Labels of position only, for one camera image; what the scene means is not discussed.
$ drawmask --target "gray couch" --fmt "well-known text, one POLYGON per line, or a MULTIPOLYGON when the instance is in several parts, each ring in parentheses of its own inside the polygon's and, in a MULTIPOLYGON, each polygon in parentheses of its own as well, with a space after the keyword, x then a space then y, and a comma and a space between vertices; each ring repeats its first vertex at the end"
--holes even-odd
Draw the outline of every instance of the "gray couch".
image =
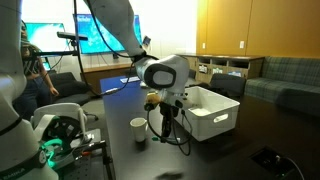
MULTIPOLYGON (((76 103, 80 106, 88 103, 91 96, 88 94, 92 88, 90 84, 77 81, 71 72, 52 73, 50 79, 54 87, 59 91, 59 96, 53 98, 53 103, 76 103)), ((98 120, 98 116, 84 112, 87 116, 93 116, 98 120)))
POLYGON ((303 100, 320 110, 320 59, 266 57, 261 76, 247 80, 245 95, 287 107, 303 100))

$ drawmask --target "computer screen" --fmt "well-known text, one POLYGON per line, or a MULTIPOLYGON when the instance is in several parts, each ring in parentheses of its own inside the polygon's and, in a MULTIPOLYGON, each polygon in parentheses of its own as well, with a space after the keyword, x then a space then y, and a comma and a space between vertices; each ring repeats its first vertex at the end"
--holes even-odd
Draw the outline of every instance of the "computer screen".
POLYGON ((27 22, 28 40, 43 52, 67 51, 68 41, 58 38, 57 32, 64 32, 62 23, 31 23, 27 22))
POLYGON ((42 64, 43 64, 43 67, 44 67, 44 69, 46 70, 46 71, 50 71, 51 70, 51 66, 50 66, 50 64, 49 64, 49 62, 42 62, 42 64))
MULTIPOLYGON (((88 41, 80 41, 80 50, 82 54, 95 54, 95 53, 108 53, 111 50, 105 45, 103 39, 100 37, 100 34, 95 26, 91 14, 77 14, 78 20, 78 31, 79 34, 86 35, 88 41)), ((104 39, 108 45, 114 51, 124 51, 121 43, 106 29, 97 19, 98 27, 103 34, 104 39)), ((134 32, 139 41, 139 44, 142 44, 141 40, 141 31, 140 31, 140 21, 139 16, 134 16, 134 32)))

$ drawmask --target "black cable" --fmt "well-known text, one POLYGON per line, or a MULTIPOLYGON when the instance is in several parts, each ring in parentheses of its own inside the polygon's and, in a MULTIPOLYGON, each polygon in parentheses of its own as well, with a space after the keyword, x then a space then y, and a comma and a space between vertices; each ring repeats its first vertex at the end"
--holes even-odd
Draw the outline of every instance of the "black cable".
MULTIPOLYGON (((83 78, 83 81, 85 82, 85 84, 87 85, 87 87, 90 87, 88 81, 87 81, 87 78, 84 74, 84 70, 83 70, 83 66, 82 66, 82 60, 81 60, 81 57, 80 57, 80 45, 79 45, 79 30, 78 30, 78 18, 77 18, 77 14, 78 14, 78 10, 77 10, 77 0, 73 0, 73 10, 74 10, 74 15, 75 15, 75 18, 74 18, 74 28, 75 28, 75 34, 76 34, 76 47, 77 47, 77 50, 76 50, 76 53, 77 53, 77 59, 78 59, 78 63, 79 63, 79 68, 80 68, 80 71, 81 73, 83 74, 82 78, 83 78)), ((101 97, 101 94, 95 92, 92 88, 89 88, 90 91, 97 97, 101 97)))
POLYGON ((304 175, 303 175, 301 169, 299 168, 299 166, 297 165, 297 163, 295 163, 291 158, 288 158, 288 157, 280 157, 280 156, 277 156, 276 158, 278 159, 278 161, 281 161, 281 159, 285 159, 285 160, 290 161, 290 162, 295 166, 295 168, 298 170, 301 179, 302 179, 302 180, 305 180, 304 175))
POLYGON ((111 52, 113 52, 114 54, 116 54, 116 55, 118 55, 118 56, 120 56, 120 57, 124 57, 124 58, 134 58, 134 56, 126 56, 126 55, 119 54, 118 52, 114 51, 114 50, 109 46, 109 44, 106 42, 106 40, 104 39, 104 37, 103 37, 103 35, 102 35, 101 31, 100 31, 100 28, 99 28, 99 26, 98 26, 96 17, 95 17, 95 15, 94 15, 94 13, 93 13, 93 10, 92 10, 92 6, 91 6, 90 0, 87 0, 87 2, 88 2, 88 8, 89 8, 90 13, 91 13, 91 15, 92 15, 93 22, 94 22, 94 24, 95 24, 95 26, 96 26, 96 28, 97 28, 97 30, 98 30, 98 33, 99 33, 100 37, 102 38, 102 41, 104 42, 104 44, 110 49, 111 52))
POLYGON ((106 63, 107 65, 109 65, 109 64, 107 63, 107 61, 104 59, 103 55, 100 54, 100 56, 101 56, 102 60, 104 61, 104 63, 106 63))
MULTIPOLYGON (((182 114, 181 125, 182 125, 182 128, 185 130, 185 127, 184 127, 184 125, 183 125, 183 120, 184 120, 184 118, 186 117, 184 110, 181 110, 181 114, 182 114)), ((176 139, 176 142, 177 142, 177 144, 178 144, 179 142, 178 142, 178 140, 177 140, 175 122, 172 123, 172 129, 173 129, 174 138, 176 139)), ((190 143, 190 140, 188 141, 187 144, 188 144, 188 151, 187 151, 187 152, 185 152, 185 151, 182 149, 182 147, 181 147, 180 144, 178 144, 178 147, 179 147, 180 151, 181 151, 184 155, 189 156, 189 155, 191 154, 191 143, 190 143)))
POLYGON ((154 60, 159 60, 157 57, 151 56, 151 55, 149 55, 149 54, 147 54, 146 57, 151 58, 151 59, 154 59, 154 60))
POLYGON ((184 145, 186 143, 188 143, 188 141, 191 140, 191 134, 192 134, 192 126, 191 124, 189 123, 190 125, 190 132, 189 132, 189 138, 187 138, 187 140, 185 140, 184 142, 182 143, 176 143, 176 142, 173 142, 170 138, 166 138, 166 137, 162 137, 160 136, 152 127, 151 123, 150 123, 150 119, 149 119, 149 114, 150 114, 150 110, 147 110, 147 123, 148 123, 148 126, 150 128, 150 130, 153 132, 154 135, 156 135, 161 141, 164 141, 168 144, 171 144, 171 145, 174 145, 174 146, 178 146, 178 145, 184 145))
POLYGON ((127 84, 129 83, 129 79, 130 79, 130 74, 131 74, 131 71, 132 71, 132 67, 133 67, 133 63, 131 63, 131 66, 130 66, 130 69, 129 69, 129 77, 127 78, 127 82, 126 82, 121 88, 119 88, 118 91, 124 89, 124 88, 127 86, 127 84))
POLYGON ((60 56, 58 62, 56 62, 56 63, 51 67, 51 69, 54 69, 54 68, 60 63, 60 61, 62 60, 62 57, 63 57, 63 55, 60 56))

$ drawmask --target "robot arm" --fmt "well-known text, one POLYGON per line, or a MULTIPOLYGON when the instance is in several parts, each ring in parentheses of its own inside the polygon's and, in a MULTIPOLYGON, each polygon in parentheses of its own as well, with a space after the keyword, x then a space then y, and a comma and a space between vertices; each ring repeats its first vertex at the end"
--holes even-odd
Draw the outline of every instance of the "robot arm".
POLYGON ((163 102, 174 106, 177 99, 181 102, 188 80, 188 61, 176 55, 160 60, 146 55, 134 35, 134 13, 129 0, 85 0, 85 3, 132 57, 139 78, 149 87, 160 90, 163 102))

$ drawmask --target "small black device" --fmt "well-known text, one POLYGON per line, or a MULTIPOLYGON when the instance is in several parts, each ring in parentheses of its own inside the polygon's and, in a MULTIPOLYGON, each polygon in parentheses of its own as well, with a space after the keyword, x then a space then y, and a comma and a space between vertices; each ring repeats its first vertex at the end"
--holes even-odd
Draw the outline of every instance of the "small black device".
POLYGON ((285 158, 280 161, 280 157, 283 155, 269 147, 264 147, 256 152, 251 159, 273 174, 276 179, 283 179, 295 170, 295 166, 285 158))
POLYGON ((43 64, 43 67, 46 71, 50 71, 51 70, 51 66, 50 66, 50 63, 45 61, 45 62, 42 62, 43 64))
POLYGON ((112 54, 113 59, 119 59, 119 56, 115 53, 112 54))
MULTIPOLYGON (((67 32, 57 32, 57 36, 59 38, 65 38, 75 41, 76 35, 74 33, 67 33, 67 32)), ((86 35, 79 34, 80 41, 88 41, 88 37, 86 35)))
POLYGON ((151 42, 151 38, 149 38, 148 36, 145 36, 143 38, 142 44, 145 46, 149 46, 150 42, 151 42))

